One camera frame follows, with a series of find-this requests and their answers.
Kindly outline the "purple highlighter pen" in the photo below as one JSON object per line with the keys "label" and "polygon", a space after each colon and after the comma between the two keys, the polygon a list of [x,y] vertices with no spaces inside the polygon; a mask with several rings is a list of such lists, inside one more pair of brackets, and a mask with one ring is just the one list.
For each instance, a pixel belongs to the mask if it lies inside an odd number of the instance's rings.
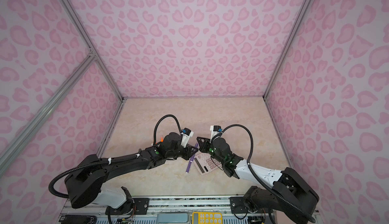
{"label": "purple highlighter pen", "polygon": [[185,173],[189,173],[193,160],[189,160]]}
{"label": "purple highlighter pen", "polygon": [[193,162],[193,160],[194,160],[194,158],[195,158],[195,155],[196,155],[196,153],[199,151],[199,143],[196,143],[195,144],[195,150],[194,150],[194,153],[193,153],[193,155],[192,155],[192,157],[191,157],[191,161]]}

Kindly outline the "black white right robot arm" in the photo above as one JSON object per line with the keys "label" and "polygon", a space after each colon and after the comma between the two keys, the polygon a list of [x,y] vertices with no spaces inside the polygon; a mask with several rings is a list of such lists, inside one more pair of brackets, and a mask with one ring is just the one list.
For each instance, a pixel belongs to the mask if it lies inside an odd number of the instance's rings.
{"label": "black white right robot arm", "polygon": [[313,213],[319,202],[318,194],[292,168],[272,170],[252,163],[234,154],[225,139],[198,137],[199,151],[209,154],[221,164],[228,177],[248,180],[253,186],[241,198],[247,212],[277,210],[296,224],[315,223]]}

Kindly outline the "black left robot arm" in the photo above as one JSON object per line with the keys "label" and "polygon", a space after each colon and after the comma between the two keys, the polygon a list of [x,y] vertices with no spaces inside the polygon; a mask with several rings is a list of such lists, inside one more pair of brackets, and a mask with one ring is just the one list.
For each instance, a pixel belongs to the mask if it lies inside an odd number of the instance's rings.
{"label": "black left robot arm", "polygon": [[98,158],[95,154],[88,156],[65,178],[72,208],[78,209],[91,204],[102,193],[103,184],[110,179],[133,171],[156,168],[169,159],[189,160],[198,148],[191,145],[183,147],[181,141],[182,135],[171,132],[163,141],[135,154],[111,159]]}

